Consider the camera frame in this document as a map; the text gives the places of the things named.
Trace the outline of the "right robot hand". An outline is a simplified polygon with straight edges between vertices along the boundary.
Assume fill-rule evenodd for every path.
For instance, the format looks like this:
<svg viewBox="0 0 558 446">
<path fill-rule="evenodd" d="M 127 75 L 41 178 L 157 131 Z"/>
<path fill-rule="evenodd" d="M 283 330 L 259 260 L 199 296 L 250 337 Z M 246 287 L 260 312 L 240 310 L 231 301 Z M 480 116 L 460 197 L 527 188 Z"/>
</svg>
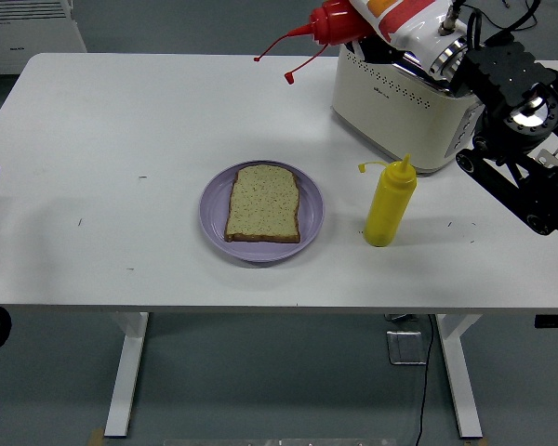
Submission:
<svg viewBox="0 0 558 446">
<path fill-rule="evenodd" d="M 451 4 L 445 0 L 351 1 L 379 37 L 395 49 L 411 53 L 424 71 L 466 34 L 466 26 L 460 21 L 449 34 L 440 34 Z"/>
</svg>

